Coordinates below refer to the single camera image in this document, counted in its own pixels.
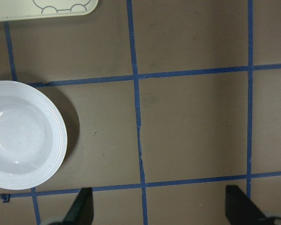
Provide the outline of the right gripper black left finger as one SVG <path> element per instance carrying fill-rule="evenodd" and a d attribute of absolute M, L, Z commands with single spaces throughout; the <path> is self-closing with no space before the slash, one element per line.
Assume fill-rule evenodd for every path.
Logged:
<path fill-rule="evenodd" d="M 92 223 L 94 219 L 94 204 L 92 188 L 82 188 L 62 223 Z"/>

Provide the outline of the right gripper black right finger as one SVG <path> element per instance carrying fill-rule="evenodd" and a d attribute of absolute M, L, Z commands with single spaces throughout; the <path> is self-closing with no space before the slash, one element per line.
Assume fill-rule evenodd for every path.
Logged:
<path fill-rule="evenodd" d="M 260 225 L 266 216 L 236 185 L 225 189 L 225 215 L 231 225 Z"/>

